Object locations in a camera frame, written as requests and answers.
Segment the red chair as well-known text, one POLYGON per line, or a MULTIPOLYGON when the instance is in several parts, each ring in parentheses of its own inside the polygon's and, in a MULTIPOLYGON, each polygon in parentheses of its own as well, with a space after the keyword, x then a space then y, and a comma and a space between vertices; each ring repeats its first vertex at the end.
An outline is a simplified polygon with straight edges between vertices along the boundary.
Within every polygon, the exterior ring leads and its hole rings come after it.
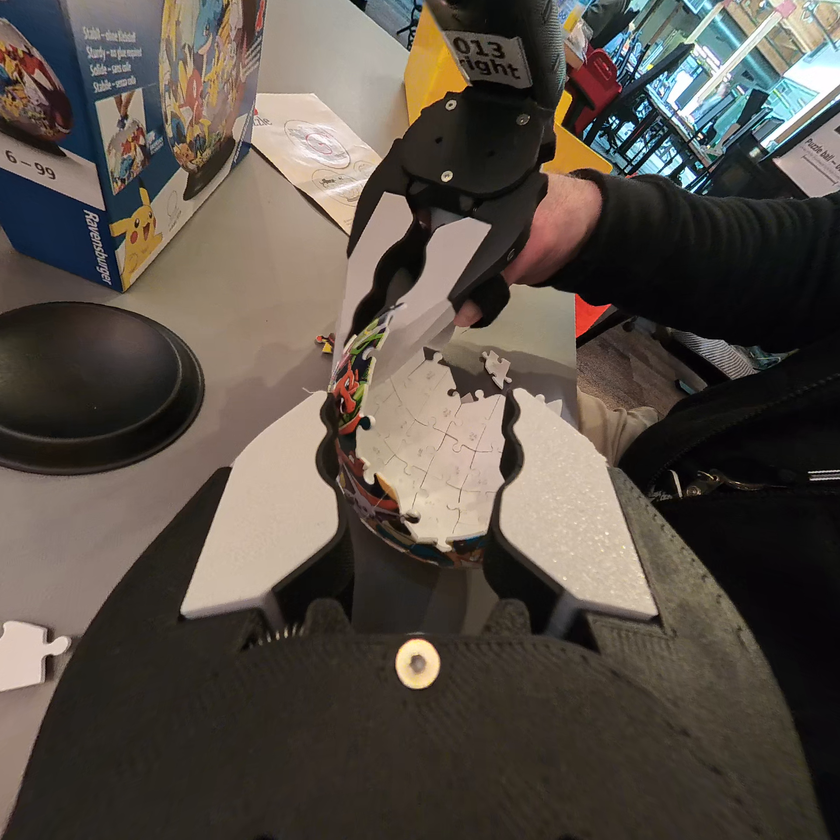
POLYGON ((563 117, 563 127, 582 140, 588 127, 622 92, 616 67, 604 49, 585 48, 579 66, 567 69, 565 91, 571 104, 563 117))

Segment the metal badge clip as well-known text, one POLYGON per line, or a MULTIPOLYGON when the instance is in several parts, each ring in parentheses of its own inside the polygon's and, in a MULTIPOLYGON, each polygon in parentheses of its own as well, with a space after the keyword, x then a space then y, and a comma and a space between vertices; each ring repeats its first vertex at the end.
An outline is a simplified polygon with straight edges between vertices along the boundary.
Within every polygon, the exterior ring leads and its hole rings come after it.
POLYGON ((684 500, 717 492, 756 492, 773 487, 768 482, 733 479, 717 469, 693 473, 667 469, 647 490, 647 498, 651 501, 684 500))

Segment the white instruction leaflet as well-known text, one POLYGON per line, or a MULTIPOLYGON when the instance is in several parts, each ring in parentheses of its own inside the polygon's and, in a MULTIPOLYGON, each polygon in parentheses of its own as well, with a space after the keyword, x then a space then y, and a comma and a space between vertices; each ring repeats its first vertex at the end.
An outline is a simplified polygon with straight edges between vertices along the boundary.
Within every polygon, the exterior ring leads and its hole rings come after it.
POLYGON ((251 144, 349 235, 382 158, 312 93, 256 95, 251 144))

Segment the person's tan trousers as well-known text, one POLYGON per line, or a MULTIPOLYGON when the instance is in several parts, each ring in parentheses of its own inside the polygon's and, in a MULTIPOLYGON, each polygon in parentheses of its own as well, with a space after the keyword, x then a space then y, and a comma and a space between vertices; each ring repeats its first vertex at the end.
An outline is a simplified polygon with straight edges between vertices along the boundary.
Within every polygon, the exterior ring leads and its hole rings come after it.
POLYGON ((611 409, 600 398, 580 388, 576 391, 576 397, 579 431, 611 467, 617 467, 621 457, 638 436, 660 419, 660 415, 650 406, 631 410, 611 409))

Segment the black round ball stand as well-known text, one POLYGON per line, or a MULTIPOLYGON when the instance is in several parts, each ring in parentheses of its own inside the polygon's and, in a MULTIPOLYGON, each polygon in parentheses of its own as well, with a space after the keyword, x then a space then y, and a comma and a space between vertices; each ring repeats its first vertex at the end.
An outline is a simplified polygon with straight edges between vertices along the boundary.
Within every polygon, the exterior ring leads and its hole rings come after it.
POLYGON ((47 476, 132 466, 193 424, 201 365, 164 325, 84 301, 1 316, 1 465, 47 476))

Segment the black framed table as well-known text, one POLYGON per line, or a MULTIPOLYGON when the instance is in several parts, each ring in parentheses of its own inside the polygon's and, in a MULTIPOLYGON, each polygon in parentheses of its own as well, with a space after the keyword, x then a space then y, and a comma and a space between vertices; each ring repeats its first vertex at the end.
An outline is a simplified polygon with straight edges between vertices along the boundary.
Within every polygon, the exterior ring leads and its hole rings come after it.
POLYGON ((695 46, 684 44, 632 79, 584 131, 583 142, 625 176, 655 173, 697 189, 709 174, 713 127, 734 96, 727 80, 701 103, 681 111, 670 96, 685 64, 699 68, 695 46))

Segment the person's right forearm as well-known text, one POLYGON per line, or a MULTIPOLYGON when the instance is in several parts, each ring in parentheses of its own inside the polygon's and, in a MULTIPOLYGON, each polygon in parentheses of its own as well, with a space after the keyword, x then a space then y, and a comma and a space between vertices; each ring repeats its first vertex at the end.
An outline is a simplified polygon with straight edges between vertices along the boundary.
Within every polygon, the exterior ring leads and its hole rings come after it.
POLYGON ((713 197, 657 175, 576 175, 597 186, 602 210, 545 286, 772 352, 838 338, 837 192, 713 197))

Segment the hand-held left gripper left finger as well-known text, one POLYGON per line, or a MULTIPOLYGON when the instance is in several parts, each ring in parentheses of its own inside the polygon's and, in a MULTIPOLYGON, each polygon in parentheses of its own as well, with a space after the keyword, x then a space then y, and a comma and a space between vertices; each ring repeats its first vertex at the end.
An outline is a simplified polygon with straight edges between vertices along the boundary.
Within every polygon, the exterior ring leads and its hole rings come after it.
POLYGON ((333 408, 330 394, 313 392, 236 457, 182 601, 184 618, 255 609, 268 621, 300 621, 311 601, 351 588, 333 408))

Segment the person's right hand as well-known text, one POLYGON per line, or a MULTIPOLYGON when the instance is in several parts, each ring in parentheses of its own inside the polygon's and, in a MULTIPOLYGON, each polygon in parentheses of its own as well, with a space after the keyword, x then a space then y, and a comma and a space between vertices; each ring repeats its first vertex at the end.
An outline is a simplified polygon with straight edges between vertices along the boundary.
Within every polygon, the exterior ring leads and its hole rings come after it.
POLYGON ((528 240, 501 275, 506 284, 538 287, 576 257, 602 212, 602 193, 592 181, 548 175, 548 191, 535 210, 528 240))

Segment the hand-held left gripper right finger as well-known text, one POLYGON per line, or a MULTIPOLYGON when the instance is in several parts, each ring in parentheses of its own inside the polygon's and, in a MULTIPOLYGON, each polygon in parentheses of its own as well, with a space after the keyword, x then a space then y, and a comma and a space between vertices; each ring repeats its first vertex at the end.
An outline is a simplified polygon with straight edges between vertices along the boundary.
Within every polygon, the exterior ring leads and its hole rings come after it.
POLYGON ((544 399, 507 395, 503 483, 490 514, 485 577, 528 610, 534 634, 565 637, 578 615, 658 616, 610 468, 544 399))

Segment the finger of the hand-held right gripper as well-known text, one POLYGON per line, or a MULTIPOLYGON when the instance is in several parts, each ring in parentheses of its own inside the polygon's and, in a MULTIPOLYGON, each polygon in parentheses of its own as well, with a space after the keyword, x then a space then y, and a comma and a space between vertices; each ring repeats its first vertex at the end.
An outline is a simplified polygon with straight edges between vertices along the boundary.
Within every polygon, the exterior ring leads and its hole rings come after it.
POLYGON ((392 252, 377 264, 380 308, 392 307, 379 361, 406 361, 450 325, 455 315, 450 296, 490 231, 488 224, 462 217, 437 227, 425 245, 399 245, 412 223, 408 208, 377 210, 377 242, 392 252))
POLYGON ((371 352, 377 371, 396 371, 427 327, 427 302, 418 281, 426 262, 427 209, 404 195, 384 193, 360 230, 348 258, 342 306, 335 324, 333 369, 348 340, 381 315, 383 345, 371 352))

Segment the yellow plastic bin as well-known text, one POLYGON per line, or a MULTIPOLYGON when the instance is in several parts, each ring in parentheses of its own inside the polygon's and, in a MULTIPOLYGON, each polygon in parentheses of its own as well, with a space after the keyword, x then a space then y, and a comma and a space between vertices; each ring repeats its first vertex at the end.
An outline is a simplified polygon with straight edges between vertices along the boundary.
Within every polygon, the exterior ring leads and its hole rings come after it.
MULTIPOLYGON (((425 108, 449 92, 460 92, 466 79, 450 55, 445 38, 426 11, 419 15, 413 45, 404 72, 404 88, 408 121, 413 123, 425 108)), ((592 148, 585 145, 562 125, 571 110, 573 99, 564 92, 554 115, 555 155, 542 165, 547 174, 570 174, 578 170, 594 170, 611 174, 613 166, 592 148)))

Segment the red fabric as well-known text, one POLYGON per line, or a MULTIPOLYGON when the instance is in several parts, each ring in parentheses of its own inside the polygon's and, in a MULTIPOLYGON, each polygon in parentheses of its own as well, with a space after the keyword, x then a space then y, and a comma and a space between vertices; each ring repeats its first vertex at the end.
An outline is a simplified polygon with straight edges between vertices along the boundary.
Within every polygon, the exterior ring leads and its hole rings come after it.
POLYGON ((574 296, 574 330, 575 338, 578 339, 594 326, 598 320, 610 310, 611 304, 592 305, 584 301, 580 296, 574 296))

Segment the partly built puzzle ball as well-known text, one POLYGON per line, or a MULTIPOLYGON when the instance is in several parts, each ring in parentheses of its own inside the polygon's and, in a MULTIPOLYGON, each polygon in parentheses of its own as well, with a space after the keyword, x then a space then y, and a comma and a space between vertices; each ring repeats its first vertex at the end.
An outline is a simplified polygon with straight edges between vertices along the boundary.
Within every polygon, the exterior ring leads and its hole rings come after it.
POLYGON ((502 484, 506 389, 459 389, 439 352, 417 350, 393 374, 371 352, 381 315, 343 348, 330 393, 338 411, 338 483, 359 519, 398 552, 446 569, 482 565, 502 484))

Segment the white sign card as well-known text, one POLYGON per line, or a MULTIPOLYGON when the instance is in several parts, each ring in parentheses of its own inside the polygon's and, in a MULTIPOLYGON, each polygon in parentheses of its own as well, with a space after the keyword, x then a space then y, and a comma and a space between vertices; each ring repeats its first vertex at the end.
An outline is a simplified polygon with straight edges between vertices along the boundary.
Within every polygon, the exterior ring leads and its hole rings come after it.
POLYGON ((839 114, 809 129, 802 140, 777 156, 774 165, 795 187, 809 197, 839 190, 839 114))

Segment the blue puzzle box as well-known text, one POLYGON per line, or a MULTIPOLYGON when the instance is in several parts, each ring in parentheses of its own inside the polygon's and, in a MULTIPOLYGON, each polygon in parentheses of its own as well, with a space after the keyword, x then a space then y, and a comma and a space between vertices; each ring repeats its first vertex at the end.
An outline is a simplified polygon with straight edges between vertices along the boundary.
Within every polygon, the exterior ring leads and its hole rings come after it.
POLYGON ((11 246, 129 289, 250 150, 266 7, 1 2, 11 246))

